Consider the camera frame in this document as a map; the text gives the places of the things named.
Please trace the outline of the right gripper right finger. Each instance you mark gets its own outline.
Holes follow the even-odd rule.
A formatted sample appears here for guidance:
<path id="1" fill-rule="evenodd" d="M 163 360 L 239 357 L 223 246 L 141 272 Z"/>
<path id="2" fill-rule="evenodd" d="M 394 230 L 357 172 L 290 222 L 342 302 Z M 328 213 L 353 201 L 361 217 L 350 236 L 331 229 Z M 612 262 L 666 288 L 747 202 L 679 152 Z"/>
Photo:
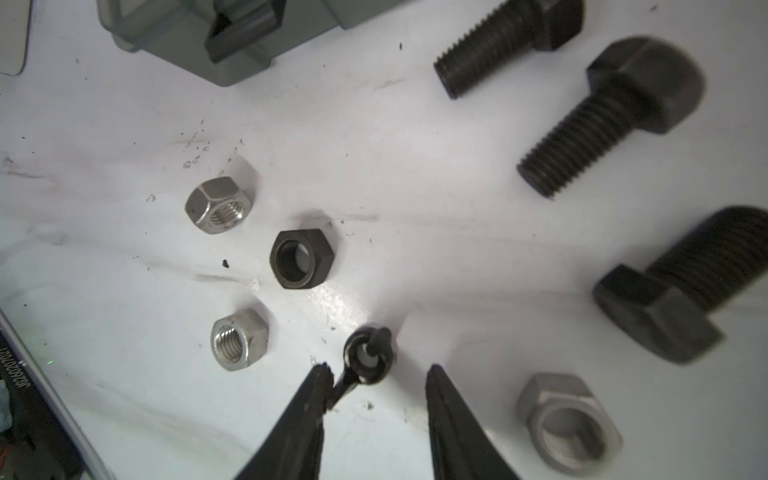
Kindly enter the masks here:
<path id="1" fill-rule="evenodd" d="M 436 479 L 519 479 L 492 445 L 442 366 L 434 364 L 428 370 L 425 393 Z"/>

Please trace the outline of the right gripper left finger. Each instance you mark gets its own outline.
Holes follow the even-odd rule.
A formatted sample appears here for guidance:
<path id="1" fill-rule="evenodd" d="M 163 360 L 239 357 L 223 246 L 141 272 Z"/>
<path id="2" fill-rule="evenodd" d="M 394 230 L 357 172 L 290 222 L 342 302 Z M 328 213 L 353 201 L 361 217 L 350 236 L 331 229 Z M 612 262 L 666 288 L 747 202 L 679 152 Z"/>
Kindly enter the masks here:
<path id="1" fill-rule="evenodd" d="M 326 364 L 313 366 L 239 479 L 317 479 L 324 442 L 323 417 L 333 388 Z"/>

